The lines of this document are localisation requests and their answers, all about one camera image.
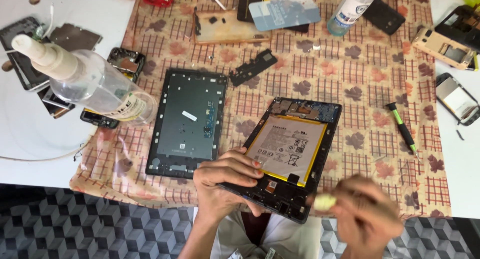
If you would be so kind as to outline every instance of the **checkered tablecloth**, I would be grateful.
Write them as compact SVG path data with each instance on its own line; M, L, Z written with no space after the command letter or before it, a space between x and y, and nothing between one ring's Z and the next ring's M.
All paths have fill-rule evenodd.
M238 0L220 0L227 8ZM240 146L276 96L340 103L343 112L321 176L320 191L353 174L373 178L398 202L401 215L450 216L450 198L436 117L434 59L411 47L418 29L431 27L430 0L384 0L406 17L392 36L365 19L343 37L326 28L341 0L314 0L322 21L306 34L274 30L262 43L195 45L192 12L216 10L213 0L175 0L158 8L137 0L123 47L147 56L138 85L159 99L168 67L227 74L270 48L278 62L235 88L227 87L219 151ZM420 151L405 145L384 105L397 102ZM100 128L85 148L74 190L148 207L197 203L191 180L147 176L153 124Z

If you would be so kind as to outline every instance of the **green screwdriver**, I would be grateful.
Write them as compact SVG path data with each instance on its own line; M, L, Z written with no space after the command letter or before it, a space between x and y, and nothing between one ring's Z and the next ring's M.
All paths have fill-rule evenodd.
M412 135L410 134L405 123L403 123L402 119L400 118L400 115L397 112L396 103L395 102L389 103L386 106L388 107L388 109L390 109L390 111L392 111L393 115L395 116L395 119L398 123L398 128L400 130L400 133L402 134L403 139L405 140L405 143L407 144L407 146L410 146L410 148L413 151L413 154L415 154L415 156L417 156L418 161L421 162L420 156L418 155L419 153L417 151L417 148L415 147L415 142L413 141Z

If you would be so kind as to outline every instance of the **hand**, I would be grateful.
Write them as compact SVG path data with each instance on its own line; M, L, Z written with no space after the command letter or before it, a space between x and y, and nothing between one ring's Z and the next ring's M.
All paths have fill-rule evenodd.
M246 151L245 147L236 147L216 161L202 162L194 171L193 182L195 182L198 196L197 217L200 216L208 222L218 224L240 203L247 204L256 217L260 216L262 213L260 206L217 185L222 182L244 187L257 185L255 179L263 177L263 172L257 170L261 164L243 155Z
M330 211L337 217L338 233L350 249L350 258L381 258L390 239L403 232L398 205L362 176L340 181L332 194L337 203Z

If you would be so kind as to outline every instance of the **battery label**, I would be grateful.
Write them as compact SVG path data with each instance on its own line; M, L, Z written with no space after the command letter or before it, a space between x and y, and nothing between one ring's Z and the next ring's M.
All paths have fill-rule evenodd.
M304 186L326 126L271 116L246 155L261 162L266 174L283 180L295 174L300 177L298 185Z

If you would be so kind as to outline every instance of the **phone screen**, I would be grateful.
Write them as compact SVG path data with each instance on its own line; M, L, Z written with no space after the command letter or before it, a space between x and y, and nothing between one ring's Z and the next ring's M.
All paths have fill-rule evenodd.
M437 97L462 123L468 121L479 110L477 102L452 77L437 86Z

